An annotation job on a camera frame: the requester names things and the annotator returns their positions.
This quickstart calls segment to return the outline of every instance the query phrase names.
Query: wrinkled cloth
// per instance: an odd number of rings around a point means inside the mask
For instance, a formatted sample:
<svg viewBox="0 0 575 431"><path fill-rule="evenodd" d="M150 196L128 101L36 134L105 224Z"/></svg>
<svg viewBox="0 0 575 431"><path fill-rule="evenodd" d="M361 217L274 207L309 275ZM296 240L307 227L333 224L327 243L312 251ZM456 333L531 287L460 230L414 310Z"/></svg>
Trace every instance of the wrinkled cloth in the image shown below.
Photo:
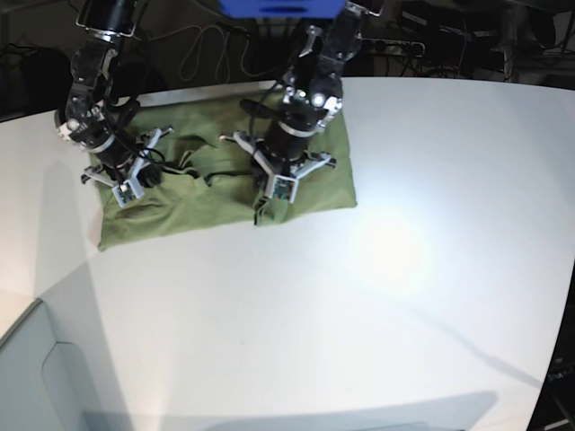
<svg viewBox="0 0 575 431"><path fill-rule="evenodd" d="M300 182L296 203L273 199L261 205L261 193L251 175L252 157L239 145L220 141L249 129L249 117L240 109L242 98L183 103L141 110L131 133L147 133L172 125L156 149L169 166L163 181L145 196L120 208L111 189L99 185L103 205L100 250L221 224L254 221L258 226L282 224L308 213L357 205L353 186L349 140L339 114L323 134L310 143L310 151L328 152L337 168L323 167ZM269 122L256 120L262 134ZM226 172L225 175L214 175Z"/></svg>

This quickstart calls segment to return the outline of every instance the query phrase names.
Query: white tabletop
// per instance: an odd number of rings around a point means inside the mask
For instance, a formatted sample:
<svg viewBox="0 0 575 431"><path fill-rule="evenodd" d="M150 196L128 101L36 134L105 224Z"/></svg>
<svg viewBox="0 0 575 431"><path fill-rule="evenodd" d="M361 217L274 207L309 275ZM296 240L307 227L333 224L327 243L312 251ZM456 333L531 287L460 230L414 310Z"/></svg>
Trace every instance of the white tabletop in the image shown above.
<svg viewBox="0 0 575 431"><path fill-rule="evenodd" d="M526 428L575 260L575 94L345 92L358 208L104 253L86 155L48 113L0 125L0 284L40 295L84 351L94 415L136 431Z"/></svg>

